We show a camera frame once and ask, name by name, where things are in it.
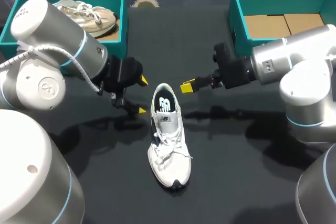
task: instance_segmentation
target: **white cable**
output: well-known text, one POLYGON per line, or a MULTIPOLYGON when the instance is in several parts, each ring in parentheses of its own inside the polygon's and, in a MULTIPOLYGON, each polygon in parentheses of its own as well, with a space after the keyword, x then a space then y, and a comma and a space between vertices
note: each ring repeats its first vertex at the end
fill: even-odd
POLYGON ((12 59, 9 59, 8 61, 0 64, 0 70, 3 70, 5 68, 9 67, 10 65, 13 65, 16 62, 20 62, 20 61, 28 58, 31 52, 43 51, 43 50, 53 50, 53 51, 57 51, 57 52, 60 52, 61 54, 65 55, 76 66, 76 68, 82 74, 85 82, 90 86, 90 88, 96 93, 99 92, 99 88, 97 88, 97 86, 92 83, 88 74, 85 72, 84 68, 80 65, 80 63, 75 59, 75 57, 72 56, 68 51, 65 51, 64 49, 62 49, 60 47, 54 47, 54 46, 49 46, 49 45, 41 45, 41 46, 38 46, 38 47, 31 48, 28 51, 23 52, 23 53, 15 56, 15 57, 13 57, 12 59))

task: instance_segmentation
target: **shoelace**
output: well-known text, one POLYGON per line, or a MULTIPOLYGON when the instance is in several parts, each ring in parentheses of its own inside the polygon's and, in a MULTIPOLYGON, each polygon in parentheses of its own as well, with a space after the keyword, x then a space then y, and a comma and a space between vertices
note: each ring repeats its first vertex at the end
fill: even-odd
POLYGON ((170 156, 173 152, 179 153, 185 157, 192 158, 189 153, 185 153, 182 150, 182 143, 180 138, 182 129, 180 126, 178 127, 177 131, 172 134, 164 134, 159 130, 157 126, 156 128, 157 132, 154 134, 154 136, 159 137, 159 139, 161 140, 161 144, 159 146, 154 145, 154 150, 159 158, 155 161, 157 165, 162 164, 164 158, 170 156))
POLYGON ((95 11, 99 9, 104 9, 104 10, 108 10, 108 9, 102 6, 92 7, 92 5, 81 2, 81 1, 77 1, 77 3, 79 3, 79 5, 77 6, 77 9, 74 11, 75 14, 84 13, 86 14, 87 17, 91 15, 94 17, 96 23, 101 24, 101 16, 95 11))

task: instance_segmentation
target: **shoe sole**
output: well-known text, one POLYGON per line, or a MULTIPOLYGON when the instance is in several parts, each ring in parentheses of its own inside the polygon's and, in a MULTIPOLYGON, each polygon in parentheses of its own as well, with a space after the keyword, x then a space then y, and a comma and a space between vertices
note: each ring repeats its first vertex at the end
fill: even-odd
POLYGON ((102 37, 105 37, 107 35, 112 34, 113 32, 115 32, 117 30, 117 28, 118 28, 118 24, 115 23, 111 27, 108 27, 108 28, 106 28, 102 31, 95 31, 94 33, 89 33, 89 35, 91 35, 95 39, 99 39, 99 38, 102 38, 102 37))

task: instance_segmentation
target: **shoe box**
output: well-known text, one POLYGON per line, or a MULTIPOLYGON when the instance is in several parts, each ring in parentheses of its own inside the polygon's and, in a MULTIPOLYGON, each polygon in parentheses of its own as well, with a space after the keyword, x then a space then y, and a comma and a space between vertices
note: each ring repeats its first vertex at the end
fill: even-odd
POLYGON ((301 31, 336 25, 335 0, 230 0, 228 22, 238 57, 301 31))

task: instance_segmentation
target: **white sneaker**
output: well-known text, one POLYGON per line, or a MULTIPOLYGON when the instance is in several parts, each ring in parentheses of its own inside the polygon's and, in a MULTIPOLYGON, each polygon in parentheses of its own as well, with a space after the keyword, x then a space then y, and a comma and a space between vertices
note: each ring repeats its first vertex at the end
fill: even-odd
POLYGON ((101 6, 92 7, 81 1, 60 0, 53 4, 93 38, 106 36, 117 29, 117 16, 101 6))
POLYGON ((148 149, 151 168, 162 185, 183 187, 191 172, 191 157, 185 144, 181 108, 172 88, 160 84, 151 106, 153 141, 148 149))

